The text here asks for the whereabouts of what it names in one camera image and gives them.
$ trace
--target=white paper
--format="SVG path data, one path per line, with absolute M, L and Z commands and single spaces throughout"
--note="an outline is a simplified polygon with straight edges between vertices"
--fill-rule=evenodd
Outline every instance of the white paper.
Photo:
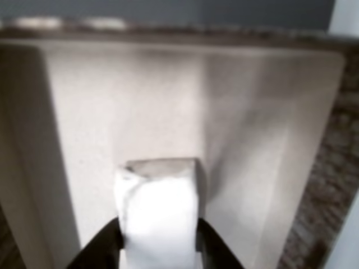
M 195 267 L 199 199 L 192 173 L 148 179 L 119 169 L 115 197 L 126 268 Z

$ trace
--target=gray wall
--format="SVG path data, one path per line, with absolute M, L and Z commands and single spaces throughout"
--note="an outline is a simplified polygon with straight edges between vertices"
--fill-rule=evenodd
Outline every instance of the gray wall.
M 166 24 L 327 30 L 334 0 L 0 0 L 0 16 L 119 16 Z

